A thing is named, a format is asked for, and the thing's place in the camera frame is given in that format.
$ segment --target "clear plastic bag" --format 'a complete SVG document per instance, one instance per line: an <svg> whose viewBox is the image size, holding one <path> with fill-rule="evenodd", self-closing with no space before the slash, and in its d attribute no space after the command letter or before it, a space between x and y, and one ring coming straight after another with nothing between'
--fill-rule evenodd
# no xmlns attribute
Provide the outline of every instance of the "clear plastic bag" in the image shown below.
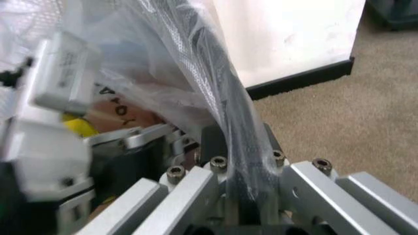
<svg viewBox="0 0 418 235"><path fill-rule="evenodd" d="M197 141L216 121L229 152L228 198L262 210L278 188L268 136L219 31L199 6L199 0L69 0L62 29L102 50L98 82L129 102Z"/></svg>

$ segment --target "plastic bag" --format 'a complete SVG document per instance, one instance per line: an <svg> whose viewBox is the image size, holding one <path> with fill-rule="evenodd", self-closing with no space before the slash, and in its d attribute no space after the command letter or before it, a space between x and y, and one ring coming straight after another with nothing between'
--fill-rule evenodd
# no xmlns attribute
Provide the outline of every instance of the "plastic bag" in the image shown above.
<svg viewBox="0 0 418 235"><path fill-rule="evenodd" d="M18 67L56 29L62 11L62 0L1 1L0 71Z"/></svg>
<svg viewBox="0 0 418 235"><path fill-rule="evenodd" d="M272 149L251 99L202 20L204 9L186 0L123 0L114 9L94 0L71 2L64 29L102 49L101 82L197 139L215 119L228 145L228 197L262 208L278 186Z"/></svg>

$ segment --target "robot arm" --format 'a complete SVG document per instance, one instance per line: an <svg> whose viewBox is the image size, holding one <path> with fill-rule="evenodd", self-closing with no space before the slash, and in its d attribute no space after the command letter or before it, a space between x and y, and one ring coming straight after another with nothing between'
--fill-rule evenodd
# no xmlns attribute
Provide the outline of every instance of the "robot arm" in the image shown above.
<svg viewBox="0 0 418 235"><path fill-rule="evenodd" d="M192 163L185 148L193 142L167 124L81 139L63 125L62 114L83 115L88 109L99 62L97 49L59 32L41 43L23 73L15 115L3 123L0 231L418 233L416 204L367 173L340 177L324 159L290 164L268 126L277 163L271 177L279 190L266 195L262 207L225 194L228 152L217 126L203 130ZM87 224L91 210L110 196L118 198Z"/></svg>

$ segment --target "yellow object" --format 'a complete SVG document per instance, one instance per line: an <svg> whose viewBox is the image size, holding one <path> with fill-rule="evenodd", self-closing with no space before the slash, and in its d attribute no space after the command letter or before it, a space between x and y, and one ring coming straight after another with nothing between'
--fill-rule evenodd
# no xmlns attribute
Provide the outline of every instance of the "yellow object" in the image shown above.
<svg viewBox="0 0 418 235"><path fill-rule="evenodd" d="M63 116L64 124L81 137L89 137L99 134L88 121L70 115Z"/></svg>

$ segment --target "black plastic part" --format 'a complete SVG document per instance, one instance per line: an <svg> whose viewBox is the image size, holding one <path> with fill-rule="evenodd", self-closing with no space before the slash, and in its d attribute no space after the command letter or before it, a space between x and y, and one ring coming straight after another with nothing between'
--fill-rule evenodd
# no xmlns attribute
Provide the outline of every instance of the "black plastic part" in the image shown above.
<svg viewBox="0 0 418 235"><path fill-rule="evenodd" d="M4 71L0 73L0 82L3 83L5 87L16 88L19 78L23 75L24 69L31 67L33 64L32 58L27 58L25 63L20 66L16 71Z"/></svg>
<svg viewBox="0 0 418 235"><path fill-rule="evenodd" d="M185 235L308 235L295 225L199 226L189 227Z"/></svg>
<svg viewBox="0 0 418 235"><path fill-rule="evenodd" d="M270 126L265 123L267 135L269 136L270 144L274 150L282 151L279 142L276 140ZM228 148L225 141L224 133L218 125L207 126L202 130L201 144L200 144L200 166L205 165L212 157L223 156L228 158Z"/></svg>
<svg viewBox="0 0 418 235"><path fill-rule="evenodd" d="M54 234L59 205L28 203L19 190L13 165L0 163L0 234Z"/></svg>
<svg viewBox="0 0 418 235"><path fill-rule="evenodd" d="M273 132L271 131L269 125L266 123L264 127L269 136L270 144L274 150L280 150L281 147L276 140ZM212 125L205 127L202 130L201 136L201 154L200 154L200 163L201 166L210 161L212 157L223 156L228 158L228 148L226 145L225 137L218 125ZM249 163L256 167L259 165L259 158L256 156L253 159L248 159ZM257 204L251 199L246 190L246 186L243 185L245 182L242 179L242 175L239 172L234 172L234 180L230 185L236 187L232 191L237 193L232 197L237 198L238 200L238 210L239 210L239 224L259 224L260 215L258 211Z"/></svg>
<svg viewBox="0 0 418 235"><path fill-rule="evenodd" d="M94 180L96 197L92 210L111 196L120 196L140 178L158 181L166 170L161 167L164 139L144 147L126 150L119 141L93 147L90 176Z"/></svg>
<svg viewBox="0 0 418 235"><path fill-rule="evenodd" d="M366 3L375 20L392 30L418 27L418 0L367 0Z"/></svg>
<svg viewBox="0 0 418 235"><path fill-rule="evenodd" d="M354 64L354 57L349 60L308 70L292 76L276 79L270 82L248 87L247 92L252 100L261 99L269 95L288 92L297 88L335 80L344 75L350 75Z"/></svg>

